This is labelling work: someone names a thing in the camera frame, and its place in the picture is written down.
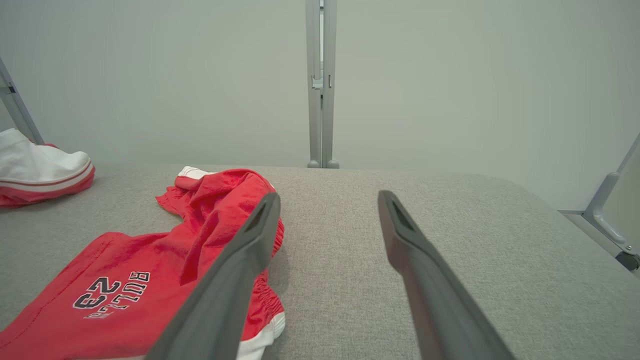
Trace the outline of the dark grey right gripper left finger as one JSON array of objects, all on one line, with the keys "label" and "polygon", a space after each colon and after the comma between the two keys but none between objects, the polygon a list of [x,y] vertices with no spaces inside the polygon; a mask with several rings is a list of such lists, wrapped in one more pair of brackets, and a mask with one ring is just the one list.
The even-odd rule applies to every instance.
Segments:
[{"label": "dark grey right gripper left finger", "polygon": [[281,198],[263,196],[199,281],[147,360],[235,360],[256,278],[268,268]]}]

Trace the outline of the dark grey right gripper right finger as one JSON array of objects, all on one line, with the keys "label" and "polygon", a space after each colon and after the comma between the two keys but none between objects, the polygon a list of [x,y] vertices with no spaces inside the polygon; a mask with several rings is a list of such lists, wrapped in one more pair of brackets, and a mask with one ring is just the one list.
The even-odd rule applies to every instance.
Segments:
[{"label": "dark grey right gripper right finger", "polygon": [[400,199],[378,193],[390,265],[402,276],[423,360],[512,360],[514,354]]}]

